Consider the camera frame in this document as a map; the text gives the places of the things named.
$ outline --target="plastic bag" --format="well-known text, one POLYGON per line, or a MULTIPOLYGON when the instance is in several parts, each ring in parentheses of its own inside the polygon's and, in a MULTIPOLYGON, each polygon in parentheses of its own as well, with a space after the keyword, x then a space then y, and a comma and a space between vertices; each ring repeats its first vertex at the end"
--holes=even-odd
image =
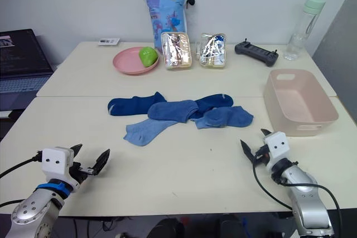
POLYGON ((187 0, 146 0, 149 7, 155 48, 162 52, 161 33, 186 32, 187 0))
POLYGON ((164 32, 161 35, 163 61, 167 69, 190 67, 190 41, 186 33, 164 32))
POLYGON ((203 67, 225 66, 225 34, 203 33, 201 42, 196 43, 196 56, 203 67))

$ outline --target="laptop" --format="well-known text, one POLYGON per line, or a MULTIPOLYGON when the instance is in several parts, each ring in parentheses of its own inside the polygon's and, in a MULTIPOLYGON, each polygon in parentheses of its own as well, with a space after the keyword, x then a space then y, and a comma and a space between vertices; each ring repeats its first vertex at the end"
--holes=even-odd
POLYGON ((33 30, 0 32, 0 111, 25 109, 52 74, 33 30))

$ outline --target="light blue sock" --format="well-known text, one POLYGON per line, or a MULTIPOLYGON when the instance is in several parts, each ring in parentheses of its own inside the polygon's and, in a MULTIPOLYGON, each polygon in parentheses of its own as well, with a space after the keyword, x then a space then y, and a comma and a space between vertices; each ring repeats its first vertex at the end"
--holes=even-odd
POLYGON ((127 134, 124 139, 134 145, 145 146, 166 128, 177 123, 177 121, 154 120, 148 118, 143 122, 127 125, 127 134))
POLYGON ((241 106, 219 107, 210 110, 202 118, 192 119, 198 129, 231 127, 244 128, 253 121, 253 116, 241 106))

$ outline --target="sock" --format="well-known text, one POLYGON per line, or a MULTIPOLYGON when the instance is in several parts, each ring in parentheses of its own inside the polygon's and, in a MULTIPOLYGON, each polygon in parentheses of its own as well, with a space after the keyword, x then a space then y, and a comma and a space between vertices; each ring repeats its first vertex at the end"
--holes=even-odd
POLYGON ((150 107, 147 115, 151 119, 174 120, 185 123, 197 109, 198 105, 193 100, 155 103, 150 107))
POLYGON ((225 106, 230 107, 233 105, 233 99, 231 98, 231 96, 226 94, 215 94, 196 100, 196 103, 199 109, 190 116, 190 119, 201 118, 203 117, 205 112, 213 108, 225 106))
POLYGON ((151 105, 162 101, 166 100, 159 92, 149 97, 134 96, 131 99, 112 99, 108 103, 108 112, 110 115, 147 114, 151 105))
POLYGON ((143 122, 127 125, 127 134, 124 139, 137 146, 145 146, 150 143, 157 135, 177 121, 164 121, 146 119, 143 122))
POLYGON ((222 128, 226 125, 244 128, 252 123, 253 117, 241 106, 219 107, 206 112, 202 118, 193 119, 193 121, 198 129, 222 128))

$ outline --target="packaged food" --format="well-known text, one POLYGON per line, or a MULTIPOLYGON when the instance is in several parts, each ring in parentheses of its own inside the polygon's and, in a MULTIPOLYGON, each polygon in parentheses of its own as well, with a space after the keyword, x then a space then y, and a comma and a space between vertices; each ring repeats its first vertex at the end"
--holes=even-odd
POLYGON ((189 36, 183 32, 164 32, 161 34, 162 53, 167 69, 191 66, 189 36))
POLYGON ((196 43, 197 59, 203 67, 225 66, 225 34, 203 33, 196 43))

